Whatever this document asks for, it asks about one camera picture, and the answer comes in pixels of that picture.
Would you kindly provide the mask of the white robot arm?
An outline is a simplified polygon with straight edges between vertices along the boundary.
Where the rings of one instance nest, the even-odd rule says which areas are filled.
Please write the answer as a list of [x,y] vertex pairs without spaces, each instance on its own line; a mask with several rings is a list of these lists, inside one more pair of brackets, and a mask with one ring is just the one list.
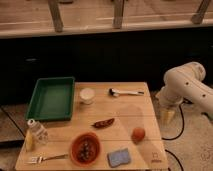
[[198,105],[213,120],[213,88],[203,83],[205,76],[206,70],[198,62],[189,62],[165,72],[164,86],[156,94],[163,123],[171,122],[183,99]]

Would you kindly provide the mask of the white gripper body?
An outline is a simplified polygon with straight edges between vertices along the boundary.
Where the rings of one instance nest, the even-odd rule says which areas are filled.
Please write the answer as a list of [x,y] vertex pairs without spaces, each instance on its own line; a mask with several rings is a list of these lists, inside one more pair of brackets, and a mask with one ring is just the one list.
[[159,104],[164,108],[174,108],[183,102],[183,97],[169,87],[162,87],[156,95]]

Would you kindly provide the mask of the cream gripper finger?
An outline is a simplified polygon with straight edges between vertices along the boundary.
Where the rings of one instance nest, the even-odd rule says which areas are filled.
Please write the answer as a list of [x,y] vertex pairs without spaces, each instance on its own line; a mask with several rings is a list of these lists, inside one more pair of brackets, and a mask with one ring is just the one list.
[[175,111],[172,109],[163,108],[161,110],[161,121],[163,124],[169,124],[174,117]]

